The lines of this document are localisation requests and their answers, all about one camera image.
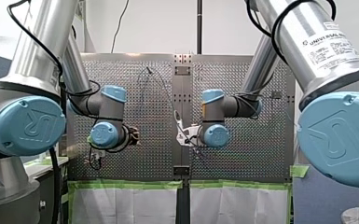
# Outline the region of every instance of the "black cable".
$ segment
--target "black cable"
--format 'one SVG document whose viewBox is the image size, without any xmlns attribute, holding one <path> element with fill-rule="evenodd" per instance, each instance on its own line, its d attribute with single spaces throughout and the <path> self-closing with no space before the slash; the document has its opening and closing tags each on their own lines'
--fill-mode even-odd
<svg viewBox="0 0 359 224">
<path fill-rule="evenodd" d="M 113 50 L 115 49 L 116 37 L 117 37 L 118 32 L 120 31 L 121 20 L 123 19 L 124 13 L 126 13 L 126 11 L 127 11 L 127 7 L 129 5 L 129 2 L 130 2 L 130 0 L 127 0 L 126 6 L 124 7 L 123 12 L 121 12 L 120 19 L 118 19 L 118 26 L 117 26 L 117 29 L 116 29 L 115 36 L 113 37 L 113 44 L 112 44 L 112 49 L 110 50 L 110 53 L 113 53 Z"/>
<path fill-rule="evenodd" d="M 58 166 L 57 155 L 54 150 L 54 147 L 49 151 L 51 157 L 51 164 L 53 166 L 53 175 L 54 175 L 54 205 L 53 205 L 53 216 L 51 219 L 52 224 L 56 224 L 58 221 L 58 214 L 60 212 L 60 199 L 61 199 L 61 174 L 60 167 Z"/>
<path fill-rule="evenodd" d="M 266 36 L 271 37 L 271 34 L 261 26 L 260 22 L 257 23 L 257 21 L 255 21 L 255 18 L 252 16 L 252 9 L 251 9 L 250 0 L 245 0 L 245 3 L 246 3 L 246 11 L 247 11 L 247 13 L 248 13 L 248 17 L 249 17 L 249 19 L 251 20 L 252 24 L 253 24 L 255 27 L 257 27 L 257 29 L 258 29 L 259 31 L 261 31 L 261 33 L 263 33 L 263 34 L 266 35 Z"/>
<path fill-rule="evenodd" d="M 101 162 L 101 158 L 99 158 L 97 160 L 98 162 L 98 167 L 95 167 L 93 164 L 92 164 L 93 160 L 92 160 L 92 147 L 90 147 L 90 151 L 89 151 L 89 166 L 93 169 L 93 170 L 96 170 L 96 171 L 99 171 L 101 170 L 101 168 L 103 167 L 102 166 L 102 162 Z"/>
<path fill-rule="evenodd" d="M 12 8 L 13 7 L 19 7 L 22 4 L 26 3 L 26 2 L 30 2 L 30 0 L 21 0 L 20 2 L 11 4 L 7 7 L 7 13 L 10 16 L 10 18 L 16 22 L 16 24 L 23 30 L 23 32 L 25 32 L 28 36 L 30 36 L 34 42 L 36 42 L 39 47 L 41 47 L 47 54 L 48 56 L 50 56 L 50 58 L 55 62 L 55 64 L 58 67 L 59 70 L 59 77 L 62 75 L 63 69 L 62 69 L 62 65 L 60 63 L 60 61 L 58 60 L 58 58 L 38 39 L 36 38 L 36 36 L 34 36 L 27 28 L 25 28 L 21 22 L 19 20 L 17 20 L 16 16 L 14 16 Z"/>
<path fill-rule="evenodd" d="M 278 47 L 278 43 L 276 40 L 276 35 L 277 35 L 277 30 L 278 28 L 281 26 L 283 19 L 287 16 L 287 14 L 289 14 L 289 12 L 291 12 L 293 9 L 295 9 L 296 7 L 298 7 L 299 5 L 301 5 L 302 3 L 306 3 L 306 2 L 313 2 L 314 0 L 297 0 L 296 2 L 292 2 L 291 4 L 289 4 L 289 6 L 287 6 L 287 8 L 277 17 L 277 19 L 275 20 L 273 26 L 272 26 L 272 30 L 271 30 L 271 39 L 272 39 L 272 46 L 274 47 L 275 51 L 277 52 L 278 56 L 282 59 L 282 61 L 284 61 L 285 63 L 287 63 L 286 59 L 284 58 L 280 48 Z M 335 20 L 336 19 L 336 14 L 337 14 L 337 8 L 336 8 L 336 4 L 333 0 L 326 0 L 331 8 L 332 8 L 332 15 L 331 15 L 331 19 Z"/>
</svg>

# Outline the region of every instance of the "metal frame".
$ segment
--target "metal frame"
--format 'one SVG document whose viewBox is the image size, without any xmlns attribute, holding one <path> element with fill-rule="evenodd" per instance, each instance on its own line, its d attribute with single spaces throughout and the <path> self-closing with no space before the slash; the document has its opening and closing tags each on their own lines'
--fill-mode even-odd
<svg viewBox="0 0 359 224">
<path fill-rule="evenodd" d="M 86 64 L 86 68 L 89 70 L 88 72 L 89 72 L 91 79 L 93 79 L 95 76 L 95 74 L 90 74 L 90 73 L 92 73 L 91 71 L 93 71 L 93 70 L 103 71 L 104 66 L 115 67 L 115 62 L 119 62 L 119 63 L 125 63 L 125 62 L 138 63 L 139 62 L 139 64 L 143 65 L 143 66 L 146 66 L 146 64 L 158 64 L 160 62 L 166 63 L 167 66 L 170 66 L 170 69 L 171 69 L 171 71 L 169 72 L 170 77 L 171 77 L 171 83 L 172 83 L 172 85 L 169 87 L 170 88 L 169 91 L 171 91 L 170 92 L 171 100 L 173 100 L 175 109 L 181 115 L 185 127 L 190 126 L 191 122 L 194 121 L 194 119 L 192 118 L 193 117 L 193 109 L 200 106 L 200 105 L 196 105 L 196 103 L 195 103 L 196 99 L 194 99 L 194 97 L 198 97 L 198 96 L 193 96 L 193 85 L 194 85 L 193 76 L 197 75 L 196 74 L 197 68 L 194 69 L 194 66 L 196 66 L 195 64 L 197 64 L 197 63 L 240 63 L 242 65 L 242 68 L 244 69 L 243 75 L 245 76 L 245 72 L 246 72 L 245 70 L 248 67 L 248 65 L 250 64 L 251 59 L 252 59 L 251 56 L 215 56 L 215 55 L 189 55 L 189 54 L 175 54 L 175 55 L 173 55 L 173 54 L 89 54 L 89 53 L 82 54 L 82 60 Z M 175 67 L 177 67 L 177 66 L 190 67 L 191 68 L 190 74 L 188 76 L 176 75 L 174 71 L 175 71 Z M 286 95 L 284 97 L 287 97 L 288 106 L 286 109 L 287 109 L 288 116 L 284 121 L 285 124 L 282 124 L 284 126 L 284 132 L 285 132 L 285 136 L 283 139 L 283 141 L 285 142 L 285 150 L 284 150 L 285 174 L 280 177 L 263 177 L 263 176 L 260 176 L 258 178 L 226 177 L 226 179 L 252 180 L 252 181 L 259 181 L 259 182 L 281 182 L 281 183 L 291 181 L 290 165 L 293 162 L 293 144 L 294 144 L 293 120 L 294 120 L 294 106 L 295 106 L 295 104 L 294 104 L 295 79 L 294 79 L 293 75 L 291 74 L 290 69 L 288 67 L 286 67 L 285 65 L 280 64 L 278 66 L 278 69 L 280 69 L 280 72 L 285 72 L 287 74 L 286 80 L 285 80 Z M 134 75 L 133 70 L 129 71 L 129 75 Z M 162 92 L 161 95 L 163 95 L 162 97 L 164 97 L 164 99 L 165 99 L 165 97 L 166 97 L 165 92 Z M 130 97 L 128 104 L 129 105 L 134 104 L 133 100 L 136 100 L 136 99 L 133 97 L 132 98 Z M 119 177 L 110 176 L 110 178 L 120 178 L 120 179 L 140 180 L 140 181 L 156 181 L 156 180 L 173 180 L 173 179 L 175 179 L 175 180 L 185 180 L 186 183 L 189 178 L 192 178 L 190 176 L 191 172 L 190 172 L 190 175 L 175 175 L 173 173 L 174 167 L 179 167 L 179 168 L 189 167 L 192 163 L 193 155 L 192 155 L 191 149 L 189 149 L 187 147 L 180 147 L 179 144 L 176 142 L 176 140 L 175 140 L 176 139 L 175 137 L 177 135 L 177 129 L 175 127 L 176 123 L 173 119 L 173 113 L 171 113 L 172 112 L 171 106 L 170 105 L 167 105 L 167 106 L 169 108 L 165 107 L 166 111 L 170 111 L 169 116 L 172 117 L 170 119 L 172 121 L 172 123 L 171 123 L 172 134 L 171 134 L 171 139 L 169 140 L 169 141 L 171 141 L 172 146 L 171 146 L 171 148 L 167 148 L 167 149 L 170 149 L 171 153 L 172 153 L 172 155 L 171 155 L 172 167 L 170 168 L 170 172 L 167 171 L 165 173 L 165 174 L 167 174 L 167 176 L 165 178 L 162 178 L 161 176 L 153 177 L 152 175 L 145 176 L 145 177 L 141 177 L 141 176 L 136 176 L 136 177 L 127 176 L 126 177 L 123 175 L 123 176 L 119 176 Z M 68 119 L 74 120 L 75 119 L 74 115 L 71 113 L 68 113 Z M 77 143 L 76 141 L 74 141 L 74 140 L 76 140 L 76 137 L 74 136 L 74 133 L 75 133 L 74 131 L 75 131 L 76 127 L 74 127 L 72 125 L 76 125 L 76 124 L 74 122 L 68 122 L 68 123 L 70 124 L 70 125 L 68 125 L 68 155 L 72 159 L 71 163 L 73 164 L 73 160 L 79 160 L 79 154 L 76 154 L 76 151 L 77 151 L 76 148 L 77 147 L 86 147 L 87 145 L 85 145 L 83 143 Z M 69 169 L 69 178 L 70 179 L 79 179 L 79 178 L 80 179 L 92 179 L 92 178 L 97 177 L 97 173 L 92 171 L 87 164 L 83 164 L 83 162 L 82 162 L 81 165 L 83 166 L 82 171 L 77 172 L 77 173 L 83 174 L 83 175 L 82 176 L 71 175 L 72 172 L 71 172 L 71 168 L 70 168 Z M 215 178 L 205 177 L 202 179 L 215 179 Z"/>
</svg>

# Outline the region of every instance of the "green tape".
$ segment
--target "green tape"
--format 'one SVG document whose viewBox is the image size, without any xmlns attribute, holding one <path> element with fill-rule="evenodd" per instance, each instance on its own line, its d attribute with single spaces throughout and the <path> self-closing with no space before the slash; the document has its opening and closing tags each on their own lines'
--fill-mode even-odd
<svg viewBox="0 0 359 224">
<path fill-rule="evenodd" d="M 218 189 L 223 187 L 233 187 L 242 189 L 276 189 L 286 190 L 291 188 L 290 183 L 258 183 L 251 181 L 235 180 L 191 180 L 190 187 L 193 189 Z"/>
<path fill-rule="evenodd" d="M 304 178 L 307 174 L 308 170 L 310 169 L 309 165 L 292 165 L 290 167 L 290 176 L 297 177 L 297 178 Z"/>
<path fill-rule="evenodd" d="M 66 203 L 66 202 L 68 202 L 68 193 L 61 196 L 61 203 Z"/>
<path fill-rule="evenodd" d="M 92 181 L 69 181 L 72 189 L 180 189 L 181 181 L 139 182 L 98 179 Z"/>
</svg>

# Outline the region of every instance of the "white object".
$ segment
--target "white object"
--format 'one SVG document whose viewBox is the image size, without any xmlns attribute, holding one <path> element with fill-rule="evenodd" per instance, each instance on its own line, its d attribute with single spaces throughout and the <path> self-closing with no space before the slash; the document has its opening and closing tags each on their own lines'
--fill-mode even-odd
<svg viewBox="0 0 359 224">
<path fill-rule="evenodd" d="M 191 189 L 193 224 L 286 224 L 288 190 L 235 187 Z"/>
<path fill-rule="evenodd" d="M 177 189 L 77 189 L 75 224 L 174 224 Z"/>
<path fill-rule="evenodd" d="M 183 121 L 180 118 L 178 112 L 175 110 L 173 111 L 174 117 L 176 120 L 176 126 L 178 130 L 178 135 L 176 135 L 176 141 L 182 147 L 195 147 L 201 144 L 201 141 L 197 141 L 200 125 L 193 124 L 191 127 L 183 128 Z"/>
<path fill-rule="evenodd" d="M 342 224 L 359 224 L 359 208 L 350 208 L 341 215 Z"/>
</svg>

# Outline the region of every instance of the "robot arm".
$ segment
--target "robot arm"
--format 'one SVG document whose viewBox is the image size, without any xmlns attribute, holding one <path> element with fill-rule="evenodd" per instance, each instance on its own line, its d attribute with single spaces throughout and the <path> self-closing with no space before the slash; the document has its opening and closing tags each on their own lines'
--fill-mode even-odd
<svg viewBox="0 0 359 224">
<path fill-rule="evenodd" d="M 184 137 L 178 128 L 177 140 L 181 146 L 223 147 L 228 143 L 229 133 L 225 118 L 256 118 L 262 109 L 260 92 L 272 79 L 278 63 L 278 55 L 268 36 L 263 36 L 257 46 L 242 89 L 239 94 L 226 96 L 222 90 L 202 93 L 202 124 L 185 128 Z"/>
<path fill-rule="evenodd" d="M 126 91 L 104 86 L 101 92 L 92 92 L 70 35 L 76 7 L 77 0 L 31 2 L 24 27 L 43 46 L 22 32 L 10 71 L 0 78 L 0 155 L 32 156 L 59 141 L 65 130 L 65 116 L 58 105 L 62 69 L 54 61 L 62 56 L 70 106 L 80 115 L 98 119 L 90 143 L 112 148 L 136 142 L 129 138 L 133 129 L 122 125 Z M 51 58 L 43 47 L 55 57 Z"/>
<path fill-rule="evenodd" d="M 243 91 L 259 92 L 276 64 L 276 55 L 280 55 L 304 92 L 297 128 L 302 151 L 324 175 L 359 188 L 357 50 L 316 1 L 247 2 L 260 12 L 273 33 L 271 40 L 262 38 Z M 334 2 L 328 2 L 335 15 Z M 349 85 L 353 91 L 342 89 Z M 252 117 L 259 113 L 252 109 L 259 108 L 256 94 L 243 94 L 241 102 L 246 104 L 242 108 L 239 98 L 235 104 L 221 90 L 205 91 L 202 98 L 203 121 L 198 138 L 209 147 L 221 147 L 228 142 L 224 118 Z"/>
<path fill-rule="evenodd" d="M 63 57 L 63 79 L 68 92 L 68 105 L 78 115 L 92 117 L 96 122 L 88 141 L 93 147 L 111 149 L 135 145 L 136 128 L 123 125 L 126 90 L 106 85 L 94 91 L 81 61 L 77 44 L 72 35 Z"/>
</svg>

